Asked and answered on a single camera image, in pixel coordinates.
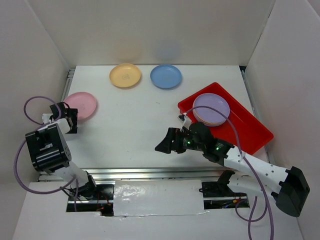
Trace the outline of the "pink plastic plate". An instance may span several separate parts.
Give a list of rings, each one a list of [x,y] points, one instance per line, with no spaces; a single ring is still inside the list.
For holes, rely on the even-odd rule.
[[[68,104],[72,109],[77,109],[77,119],[84,121],[90,118],[97,108],[96,98],[88,92],[75,92],[64,99],[64,102]]]

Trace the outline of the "yellow plastic plate front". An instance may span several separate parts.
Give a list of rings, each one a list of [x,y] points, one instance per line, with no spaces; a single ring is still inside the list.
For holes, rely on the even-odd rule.
[[[195,119],[198,121],[198,122],[201,122],[203,123],[205,126],[208,126],[208,127],[218,127],[218,126],[221,126],[222,124],[224,124],[226,122],[226,120],[224,121],[221,121],[221,122],[217,122],[217,123],[214,123],[214,122],[207,122],[197,116],[195,116]]]

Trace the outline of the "purple plastic plate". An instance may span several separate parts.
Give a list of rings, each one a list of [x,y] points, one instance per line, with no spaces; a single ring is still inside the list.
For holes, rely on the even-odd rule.
[[[194,116],[210,123],[219,123],[226,120],[218,112],[227,118],[230,115],[230,106],[227,101],[223,97],[214,93],[203,93],[197,96],[192,107],[194,108],[192,110]]]

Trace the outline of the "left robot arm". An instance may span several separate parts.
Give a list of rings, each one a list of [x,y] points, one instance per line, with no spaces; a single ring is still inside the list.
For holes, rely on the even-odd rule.
[[[43,114],[44,126],[25,135],[32,166],[37,172],[46,172],[69,182],[71,192],[87,200],[97,197],[99,187],[93,177],[72,161],[66,134],[78,132],[78,110],[65,102],[50,106],[51,114]]]

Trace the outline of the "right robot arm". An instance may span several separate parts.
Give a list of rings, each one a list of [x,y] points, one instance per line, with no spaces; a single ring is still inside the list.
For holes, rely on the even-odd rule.
[[[203,122],[194,122],[189,127],[170,127],[164,139],[151,150],[149,146],[155,139],[153,136],[143,138],[137,133],[133,140],[126,141],[124,133],[111,136],[109,132],[99,135],[67,135],[66,141],[76,163],[86,163],[93,166],[102,161],[106,168],[109,163],[132,163],[134,157],[143,166],[153,163],[156,168],[174,167],[174,161],[193,162],[194,155],[185,156],[187,151],[195,151],[197,156],[203,156],[209,162],[220,165],[226,170],[221,174],[217,189],[223,196],[232,192],[248,192],[243,180],[237,180],[235,171],[251,176],[257,186],[255,189],[265,198],[267,209],[274,199],[275,205],[292,217],[299,217],[310,192],[303,172],[292,167],[287,169],[269,164],[244,152],[236,137],[236,144],[215,137]]]

